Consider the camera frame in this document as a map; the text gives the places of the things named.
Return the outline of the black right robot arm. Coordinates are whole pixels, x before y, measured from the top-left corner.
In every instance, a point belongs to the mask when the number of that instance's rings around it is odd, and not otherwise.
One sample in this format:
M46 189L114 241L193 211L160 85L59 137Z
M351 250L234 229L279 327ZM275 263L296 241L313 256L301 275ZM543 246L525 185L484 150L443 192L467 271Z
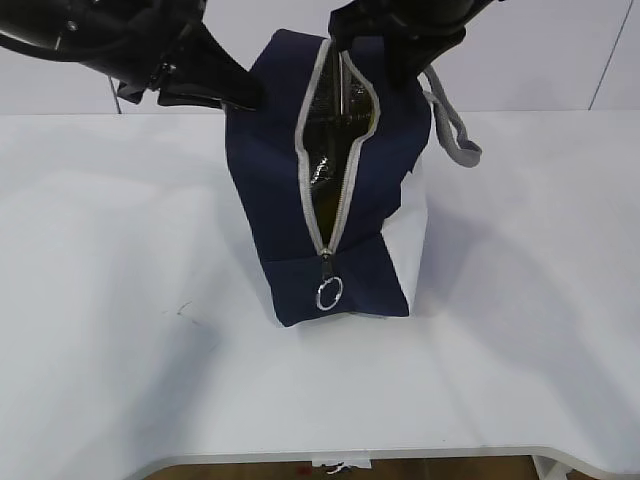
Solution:
M402 88L459 45L466 26L493 0L356 0L331 12L328 33L337 49L360 37L380 37L387 78Z

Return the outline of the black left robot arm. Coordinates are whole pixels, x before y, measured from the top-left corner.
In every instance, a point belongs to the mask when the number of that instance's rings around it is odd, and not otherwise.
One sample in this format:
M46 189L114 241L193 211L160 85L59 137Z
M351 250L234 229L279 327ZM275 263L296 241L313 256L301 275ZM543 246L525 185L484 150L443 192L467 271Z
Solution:
M260 82L215 40L203 1L30 0L1 4L1 45L52 62L81 64L139 104L257 109Z

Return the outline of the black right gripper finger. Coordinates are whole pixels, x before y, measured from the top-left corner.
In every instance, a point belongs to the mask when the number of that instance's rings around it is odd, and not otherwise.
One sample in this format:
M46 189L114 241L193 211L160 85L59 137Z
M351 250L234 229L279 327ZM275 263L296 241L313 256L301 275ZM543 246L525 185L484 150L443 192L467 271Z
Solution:
M339 50L350 49L360 37L381 37L392 7L391 2L349 2L330 13L328 33Z
M394 89L403 89L432 64L434 60L459 45L466 28L448 35L416 38L387 37L387 78Z

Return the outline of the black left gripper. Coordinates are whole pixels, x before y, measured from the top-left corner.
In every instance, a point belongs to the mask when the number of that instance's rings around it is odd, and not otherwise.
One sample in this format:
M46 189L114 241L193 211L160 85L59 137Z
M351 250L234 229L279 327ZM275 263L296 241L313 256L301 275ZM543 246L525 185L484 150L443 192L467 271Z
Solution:
M125 46L107 58L116 96L138 105L148 91L163 107L226 106L254 111L260 82L238 64L204 26L205 1L109 1L123 23Z

